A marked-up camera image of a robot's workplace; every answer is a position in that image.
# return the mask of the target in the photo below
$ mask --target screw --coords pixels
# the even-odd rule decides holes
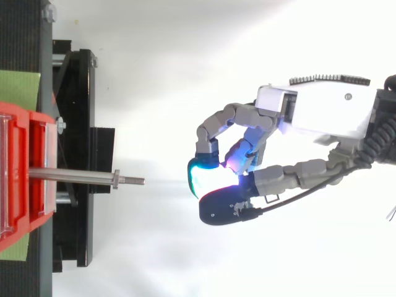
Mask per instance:
[[[54,4],[47,4],[43,9],[43,19],[48,23],[55,23],[57,18],[56,7]]]
[[[66,123],[61,116],[56,120],[56,125],[58,127],[58,134],[62,134],[63,130],[66,129]]]
[[[93,68],[98,67],[98,58],[97,57],[91,57],[91,65]]]

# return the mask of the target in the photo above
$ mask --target black frame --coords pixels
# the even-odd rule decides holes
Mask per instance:
[[[54,40],[54,53],[65,54],[61,67],[54,66],[54,94],[59,114],[67,128],[59,136],[58,167],[111,172],[114,129],[95,128],[95,68],[88,49],[60,53]],[[76,203],[59,204],[54,214],[53,272],[62,271],[62,260],[77,260],[78,267],[92,261],[93,194],[110,193],[109,186],[58,183],[59,191],[75,197]]]

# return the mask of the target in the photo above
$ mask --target green mat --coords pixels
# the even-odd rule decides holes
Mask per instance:
[[[36,110],[40,73],[0,71],[0,101]],[[29,234],[0,252],[0,260],[26,261]]]

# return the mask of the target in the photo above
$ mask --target red container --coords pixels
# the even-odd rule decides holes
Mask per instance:
[[[0,251],[30,231],[29,112],[0,102]]]
[[[0,102],[0,252],[56,209],[56,182],[29,181],[29,166],[56,167],[57,136],[53,118]]]

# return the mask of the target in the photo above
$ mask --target white wall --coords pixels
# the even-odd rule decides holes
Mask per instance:
[[[396,230],[385,221],[396,168],[223,227],[200,222],[186,181],[196,127],[262,84],[345,73],[381,87],[396,72],[394,1],[53,3],[54,38],[99,58],[95,120],[116,128],[113,168],[147,180],[95,198],[93,262],[65,264],[54,296],[396,296]],[[220,138],[222,153],[240,134]],[[275,135],[265,165],[327,151]]]

